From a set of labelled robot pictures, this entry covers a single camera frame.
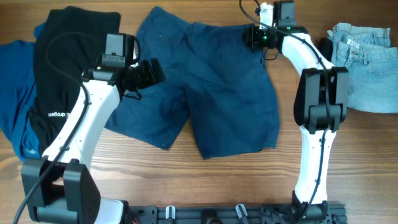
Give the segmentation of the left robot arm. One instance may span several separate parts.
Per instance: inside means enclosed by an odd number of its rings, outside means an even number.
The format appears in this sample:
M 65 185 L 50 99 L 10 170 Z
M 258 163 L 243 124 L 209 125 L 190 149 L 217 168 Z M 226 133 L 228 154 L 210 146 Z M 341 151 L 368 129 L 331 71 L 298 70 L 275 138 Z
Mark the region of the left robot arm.
M 79 87 L 68 119 L 40 159 L 22 166 L 25 197 L 14 223 L 28 211 L 34 222 L 127 223 L 125 200 L 103 197 L 90 167 L 96 145 L 111 113 L 124 98 L 140 100 L 140 91 L 164 81 L 158 63 L 141 59 L 139 40 L 129 34 L 108 34 L 105 50 L 78 77 L 60 75 Z

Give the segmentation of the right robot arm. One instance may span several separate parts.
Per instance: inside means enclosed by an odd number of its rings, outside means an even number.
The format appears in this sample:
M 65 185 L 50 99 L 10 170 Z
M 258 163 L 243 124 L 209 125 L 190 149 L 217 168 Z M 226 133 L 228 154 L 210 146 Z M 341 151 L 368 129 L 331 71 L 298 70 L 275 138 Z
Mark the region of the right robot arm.
M 328 201 L 326 180 L 331 147 L 346 119 L 349 72 L 325 58 L 308 30 L 296 25 L 293 1 L 256 6 L 256 15 L 248 16 L 256 23 L 249 30 L 248 45 L 276 49 L 300 76 L 294 120 L 300 128 L 302 152 L 291 202 L 263 205 L 256 218 L 239 204 L 238 218 L 242 223 L 347 223 L 345 206 Z

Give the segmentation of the navy blue shorts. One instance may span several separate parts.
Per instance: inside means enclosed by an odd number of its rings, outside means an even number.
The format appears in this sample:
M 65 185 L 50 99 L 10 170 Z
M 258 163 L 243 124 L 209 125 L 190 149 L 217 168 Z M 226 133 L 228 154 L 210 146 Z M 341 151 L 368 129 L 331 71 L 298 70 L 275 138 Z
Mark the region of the navy blue shorts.
M 106 128 L 169 149 L 190 122 L 204 159 L 274 148 L 277 97 L 262 50 L 243 41 L 249 25 L 187 22 L 154 7 L 137 31 L 144 59 L 158 61 L 165 80 L 127 97 Z

